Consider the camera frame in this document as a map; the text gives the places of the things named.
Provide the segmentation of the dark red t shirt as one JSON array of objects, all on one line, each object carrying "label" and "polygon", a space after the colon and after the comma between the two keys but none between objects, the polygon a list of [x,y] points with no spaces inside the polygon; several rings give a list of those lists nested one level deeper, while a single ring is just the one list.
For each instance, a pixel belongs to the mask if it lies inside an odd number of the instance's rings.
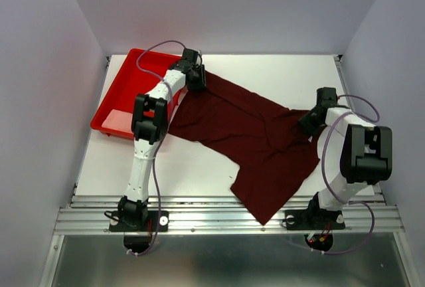
[{"label": "dark red t shirt", "polygon": [[199,142],[239,166],[230,190],[265,225],[319,164],[317,137],[303,133],[291,110],[207,73],[207,89],[188,91],[169,133]]}]

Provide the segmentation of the red plastic tray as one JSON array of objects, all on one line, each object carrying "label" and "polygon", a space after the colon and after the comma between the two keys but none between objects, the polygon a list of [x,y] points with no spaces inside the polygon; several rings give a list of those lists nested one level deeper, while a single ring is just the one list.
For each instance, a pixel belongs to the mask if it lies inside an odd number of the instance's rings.
[{"label": "red plastic tray", "polygon": [[137,68],[136,60],[143,51],[138,48],[129,51],[90,122],[93,130],[108,136],[133,138],[131,118],[135,97],[147,94],[160,82],[160,79]]}]

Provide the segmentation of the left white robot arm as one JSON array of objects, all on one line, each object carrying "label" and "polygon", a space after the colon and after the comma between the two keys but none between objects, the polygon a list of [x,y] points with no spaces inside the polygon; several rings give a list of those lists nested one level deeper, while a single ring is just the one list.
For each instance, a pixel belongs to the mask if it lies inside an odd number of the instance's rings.
[{"label": "left white robot arm", "polygon": [[170,66],[154,88],[136,96],[131,119],[133,163],[118,203],[118,220],[129,228],[140,230],[148,222],[149,178],[157,150],[167,134],[175,95],[183,88],[201,91],[206,85],[202,60],[181,59]]}]

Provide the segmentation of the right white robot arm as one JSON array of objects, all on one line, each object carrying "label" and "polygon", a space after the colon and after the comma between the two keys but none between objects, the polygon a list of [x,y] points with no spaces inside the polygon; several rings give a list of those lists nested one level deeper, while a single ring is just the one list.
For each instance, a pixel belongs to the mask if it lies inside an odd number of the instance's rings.
[{"label": "right white robot arm", "polygon": [[[300,229],[319,229],[323,225],[343,228],[342,208],[369,185],[386,181],[392,173],[392,130],[365,121],[346,107],[321,110],[314,107],[298,124],[313,137],[328,126],[321,156],[321,172],[325,189],[317,192],[307,209],[293,212],[293,226]],[[325,174],[327,146],[333,132],[343,138],[339,173],[328,181]]]}]

